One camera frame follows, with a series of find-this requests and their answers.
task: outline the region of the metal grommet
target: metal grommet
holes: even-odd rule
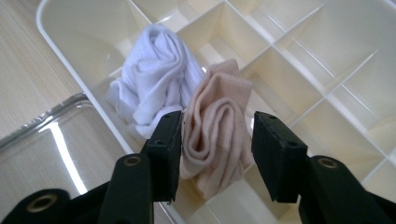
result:
[[[27,205],[26,210],[30,213],[42,212],[55,204],[57,200],[58,196],[56,194],[46,194],[34,199]]]
[[[139,164],[139,162],[140,162],[141,160],[142,160],[142,159],[140,159],[139,157],[132,156],[132,157],[126,158],[126,159],[124,160],[124,164],[125,164],[126,166],[135,166],[135,165]]]
[[[338,164],[330,159],[327,158],[321,158],[318,160],[318,163],[324,167],[330,168],[330,169],[335,169],[338,168]]]

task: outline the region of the screw hole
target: screw hole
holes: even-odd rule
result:
[[[34,199],[29,205],[27,205],[27,211],[30,213],[42,212],[50,208],[56,201],[58,197],[55,194],[46,194],[41,197]]]
[[[335,161],[326,158],[319,159],[318,163],[330,169],[335,169],[338,167],[338,164]]]
[[[140,161],[141,161],[141,159],[140,159],[139,157],[132,156],[132,157],[126,158],[126,159],[124,160],[124,164],[125,164],[126,166],[135,166],[135,165],[137,165]]]
[[[157,145],[163,145],[163,140],[158,139],[158,140],[155,140],[154,143]]]
[[[292,146],[292,147],[298,146],[298,144],[296,142],[292,142],[292,141],[289,141],[288,144],[289,144],[289,146]]]

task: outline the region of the organizer compartment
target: organizer compartment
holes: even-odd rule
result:
[[[384,156],[326,100],[291,128],[312,155],[334,157],[362,181]]]
[[[282,54],[323,93],[375,52],[329,14],[327,6],[318,8],[276,42]]]
[[[42,10],[40,25],[50,34],[53,47],[71,64],[69,70],[77,72],[75,79],[89,89],[122,66],[149,24],[127,1],[52,1]]]
[[[160,23],[180,36],[204,70],[236,59],[253,82],[246,121],[277,115],[308,154],[345,163],[364,187],[390,200],[396,173],[396,6],[359,0],[43,0],[40,32],[127,153],[131,136],[106,101],[143,27]],[[299,223],[297,205],[269,200],[257,167],[209,201],[190,180],[165,206],[177,223]]]
[[[230,0],[230,3],[270,43],[278,40],[298,21],[321,5],[317,0]]]
[[[204,69],[228,59],[236,59],[241,68],[268,46],[227,3],[214,7],[177,34]]]
[[[220,0],[130,0],[152,23],[160,23],[176,32]]]
[[[321,94],[274,48],[266,50],[241,74],[253,83],[254,93],[246,112],[250,118],[258,110],[277,115],[284,123],[291,124],[321,98]],[[271,111],[265,111],[267,105]]]
[[[364,182],[363,186],[376,195],[396,203],[396,168],[389,161],[384,161]]]

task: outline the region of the white sock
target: white sock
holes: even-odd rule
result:
[[[164,111],[187,107],[203,76],[176,34],[149,25],[137,38],[121,77],[110,84],[107,99],[129,126],[150,138]]]

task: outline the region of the sock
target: sock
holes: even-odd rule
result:
[[[242,178],[253,163],[244,117],[251,89],[235,60],[215,64],[186,109],[180,175],[194,177],[205,199]]]
[[[150,138],[159,115],[186,108],[203,76],[176,34],[149,25],[137,38],[121,77],[110,84],[107,100],[128,125]]]

